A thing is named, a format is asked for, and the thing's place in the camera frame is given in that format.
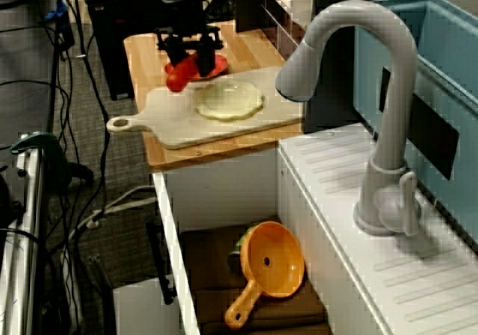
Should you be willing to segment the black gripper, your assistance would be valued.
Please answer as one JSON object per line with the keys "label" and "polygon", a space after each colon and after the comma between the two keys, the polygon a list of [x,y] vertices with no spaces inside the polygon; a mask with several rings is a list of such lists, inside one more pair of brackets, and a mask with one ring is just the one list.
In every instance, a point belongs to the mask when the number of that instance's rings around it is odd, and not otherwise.
{"label": "black gripper", "polygon": [[206,77],[215,67],[214,50],[223,48],[218,27],[208,25],[201,3],[192,0],[163,0],[166,25],[155,29],[159,50],[168,50],[171,63],[187,57],[185,50],[197,50],[199,75]]}

